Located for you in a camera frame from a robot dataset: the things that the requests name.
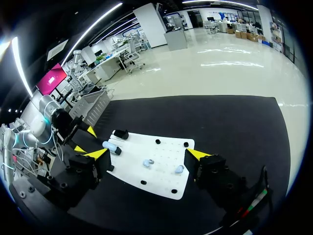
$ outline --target glossy floor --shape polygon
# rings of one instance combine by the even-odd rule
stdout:
[[[308,80],[284,55],[235,35],[186,31],[188,49],[167,46],[143,52],[142,70],[119,71],[107,81],[113,100],[172,95],[258,95],[275,97],[291,148],[289,189],[305,150],[310,121]]]

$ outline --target black mat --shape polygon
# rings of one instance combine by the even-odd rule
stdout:
[[[195,140],[195,149],[219,153],[253,185],[262,165],[269,173],[273,204],[287,191],[290,149],[275,98],[174,96],[112,101],[95,131],[108,139],[114,129]],[[70,213],[104,228],[142,233],[204,234],[219,227],[224,210],[189,178],[181,200],[156,196],[107,174]],[[260,213],[268,215],[268,207]]]

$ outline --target monitor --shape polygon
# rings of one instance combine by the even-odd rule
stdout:
[[[58,63],[49,72],[47,72],[47,74],[37,84],[37,87],[41,94],[51,94],[66,77],[67,74]]]
[[[95,56],[99,56],[101,55],[101,53],[102,53],[102,50],[99,50],[98,52],[95,53]]]

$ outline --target ceiling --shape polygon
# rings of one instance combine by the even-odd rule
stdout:
[[[14,36],[18,36],[22,66],[27,81],[30,87],[33,88],[49,69],[56,63],[63,61],[67,52],[87,28],[104,12],[119,2],[122,2],[123,5],[97,24],[77,46],[78,49],[94,44],[109,32],[108,30],[100,35],[110,25],[131,13],[134,9],[150,2],[162,3],[163,9],[167,10],[167,13],[184,10],[184,7],[188,6],[201,5],[240,9],[227,3],[221,3],[221,5],[212,5],[208,2],[182,4],[181,0],[2,1],[0,3],[0,42],[1,40],[9,41]],[[256,0],[238,2],[254,7],[257,4]],[[132,18],[134,18],[134,14],[127,16],[110,29],[112,30]],[[64,50],[47,62],[48,51],[67,39],[68,42]],[[18,75],[11,47],[0,61],[0,78],[1,121],[3,110],[8,108],[23,109],[28,103],[27,93]]]

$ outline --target robotic arm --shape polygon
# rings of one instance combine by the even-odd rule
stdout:
[[[12,153],[22,148],[44,147],[52,149],[56,143],[52,130],[52,115],[59,109],[63,109],[59,103],[49,95],[45,95],[40,100],[40,111],[30,124],[29,130],[14,133],[10,128],[6,128],[3,138],[3,165],[4,178],[8,184],[13,182],[13,160]]]

